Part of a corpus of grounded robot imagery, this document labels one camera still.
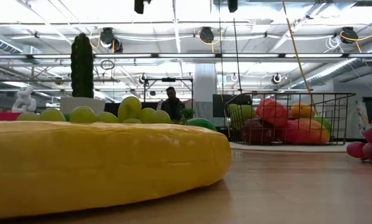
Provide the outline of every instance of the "person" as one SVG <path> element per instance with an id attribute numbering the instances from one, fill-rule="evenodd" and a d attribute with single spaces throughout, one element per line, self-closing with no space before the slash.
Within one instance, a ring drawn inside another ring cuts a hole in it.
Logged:
<path id="1" fill-rule="evenodd" d="M 162 103 L 161 110 L 167 112 L 171 120 L 178 121 L 182 118 L 180 111 L 185 108 L 185 104 L 176 97 L 175 88 L 171 86 L 167 88 L 167 96 L 168 99 Z"/>

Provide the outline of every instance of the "black metal cage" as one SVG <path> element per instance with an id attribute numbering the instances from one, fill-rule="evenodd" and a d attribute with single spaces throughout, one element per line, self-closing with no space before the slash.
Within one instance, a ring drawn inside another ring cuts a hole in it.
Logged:
<path id="1" fill-rule="evenodd" d="M 354 93 L 242 93 L 225 103 L 230 140 L 249 145 L 344 145 Z"/>

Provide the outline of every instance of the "hardwood floor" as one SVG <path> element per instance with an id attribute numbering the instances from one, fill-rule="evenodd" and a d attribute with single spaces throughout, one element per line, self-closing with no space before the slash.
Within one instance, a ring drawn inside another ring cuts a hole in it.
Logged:
<path id="1" fill-rule="evenodd" d="M 372 164 L 345 153 L 233 151 L 224 179 L 142 202 L 5 223 L 369 223 Z"/>

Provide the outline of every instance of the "cactus sculpture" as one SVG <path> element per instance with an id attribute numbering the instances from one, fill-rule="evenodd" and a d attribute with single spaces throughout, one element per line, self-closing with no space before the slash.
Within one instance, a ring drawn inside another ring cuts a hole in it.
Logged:
<path id="1" fill-rule="evenodd" d="M 89 38 L 81 33 L 72 44 L 73 97 L 93 98 L 93 54 Z"/>

